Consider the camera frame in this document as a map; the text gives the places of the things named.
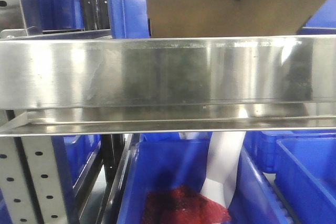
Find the red fabric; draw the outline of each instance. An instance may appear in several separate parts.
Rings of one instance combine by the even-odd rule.
[[[215,224],[230,220],[225,207],[182,185],[148,193],[141,224]]]

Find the white paper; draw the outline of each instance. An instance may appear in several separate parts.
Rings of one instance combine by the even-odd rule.
[[[214,132],[209,146],[201,194],[229,207],[236,190],[238,160],[245,131]]]

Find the blue storage crate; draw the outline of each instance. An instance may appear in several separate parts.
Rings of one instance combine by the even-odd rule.
[[[85,154],[86,161],[91,156],[92,152],[100,145],[101,136],[100,135],[86,135],[85,136]]]
[[[261,171],[276,173],[279,158],[276,148],[278,139],[334,136],[336,130],[255,131],[246,133],[244,146]]]
[[[275,183],[305,224],[336,223],[336,138],[279,140]]]
[[[209,140],[141,142],[132,159],[118,224],[140,224],[146,195],[187,185],[200,191],[206,176]],[[289,224],[287,211],[245,150],[238,164],[237,188],[229,207],[231,223]]]
[[[74,185],[85,167],[89,157],[100,144],[100,135],[53,136],[64,141]]]
[[[140,142],[210,139],[212,132],[161,132],[142,133]]]
[[[43,30],[83,29],[80,0],[37,0]]]
[[[85,136],[53,136],[53,138],[64,141],[65,143],[72,184],[74,185],[87,161],[85,152]]]
[[[9,216],[5,200],[0,191],[0,224],[11,224],[12,220]]]

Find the hole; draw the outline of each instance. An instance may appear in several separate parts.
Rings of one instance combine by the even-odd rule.
[[[4,0],[0,0],[0,7],[6,7],[7,6],[7,2]]]

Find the cardboard box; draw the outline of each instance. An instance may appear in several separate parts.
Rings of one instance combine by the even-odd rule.
[[[294,35],[326,0],[148,0],[152,37]]]

